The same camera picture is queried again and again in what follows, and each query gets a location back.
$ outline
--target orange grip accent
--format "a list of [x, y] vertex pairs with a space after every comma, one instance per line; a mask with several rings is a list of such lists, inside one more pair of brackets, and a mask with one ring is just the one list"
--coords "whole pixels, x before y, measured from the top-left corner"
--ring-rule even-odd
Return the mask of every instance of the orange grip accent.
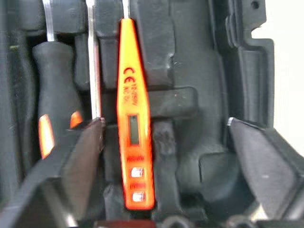
[[79, 111], [76, 111], [74, 112], [72, 115], [71, 115], [71, 124], [70, 124], [70, 128], [74, 128], [74, 127], [77, 127], [80, 123], [83, 122], [83, 119], [82, 119], [82, 116], [80, 114]]
[[47, 114], [39, 118], [39, 143], [42, 159], [45, 159], [55, 147], [53, 129]]
[[[136, 144], [131, 142], [130, 116], [137, 117]], [[131, 210], [152, 209], [155, 197], [150, 105], [131, 19], [121, 21], [117, 120], [125, 205]]]

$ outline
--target black plastic tool case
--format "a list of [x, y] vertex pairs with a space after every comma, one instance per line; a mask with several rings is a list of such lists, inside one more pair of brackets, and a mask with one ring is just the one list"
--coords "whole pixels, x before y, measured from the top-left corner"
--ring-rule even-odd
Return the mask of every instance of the black plastic tool case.
[[[273, 196], [270, 189], [263, 189], [269, 192], [264, 198], [256, 194], [251, 176], [244, 172], [246, 167], [241, 169], [236, 154], [244, 145], [237, 145], [227, 126], [233, 116], [263, 129], [273, 128], [274, 45], [270, 39], [251, 37], [251, 31], [266, 21], [265, 1], [130, 1], [149, 88], [157, 203], [152, 211], [124, 208], [116, 124], [122, 3], [96, 0], [107, 127], [100, 174], [81, 222], [160, 222], [170, 215], [222, 222], [235, 214], [252, 213], [257, 199], [262, 203], [269, 199], [266, 212], [270, 218], [280, 218], [279, 197], [285, 195]], [[41, 0], [0, 3], [0, 199], [5, 205], [40, 159], [39, 76], [32, 48], [46, 41], [46, 26]], [[75, 84], [89, 120], [86, 4], [84, 0], [53, 0], [53, 6], [59, 40], [74, 48]], [[252, 164], [263, 163], [262, 157]]]

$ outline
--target metal screwdriver shaft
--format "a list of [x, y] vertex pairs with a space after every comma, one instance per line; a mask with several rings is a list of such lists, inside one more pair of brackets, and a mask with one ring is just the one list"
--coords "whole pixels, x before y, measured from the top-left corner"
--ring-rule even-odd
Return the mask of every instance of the metal screwdriver shaft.
[[53, 11], [51, 0], [43, 0], [44, 13], [46, 15], [46, 25], [47, 25], [47, 41], [54, 42], [56, 41], [56, 37], [54, 34], [53, 27]]
[[130, 18], [130, 0], [123, 0], [123, 17]]
[[100, 65], [99, 49], [94, 29], [94, 8], [95, 0], [86, 0], [88, 14], [88, 48], [89, 48], [89, 71], [92, 119], [101, 118], [101, 85], [100, 85]]

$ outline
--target foam tool holder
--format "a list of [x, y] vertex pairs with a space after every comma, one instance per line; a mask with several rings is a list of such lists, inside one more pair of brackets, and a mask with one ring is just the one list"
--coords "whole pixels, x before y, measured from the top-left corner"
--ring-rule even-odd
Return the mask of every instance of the foam tool holder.
[[[69, 215], [74, 227], [302, 227], [248, 220], [259, 204], [270, 219], [304, 217], [303, 158], [273, 129], [274, 44], [251, 37], [266, 21], [265, 0], [130, 3], [151, 106], [155, 207], [124, 206], [116, 118], [121, 0], [95, 4], [104, 149], [86, 149], [91, 141], [79, 147], [81, 133], [67, 131], [43, 161], [32, 55], [46, 41], [42, 0], [0, 0], [0, 224], [10, 224], [1, 227], [65, 227]], [[58, 41], [75, 54], [74, 83], [89, 120], [85, 1], [53, 0], [53, 13]]]

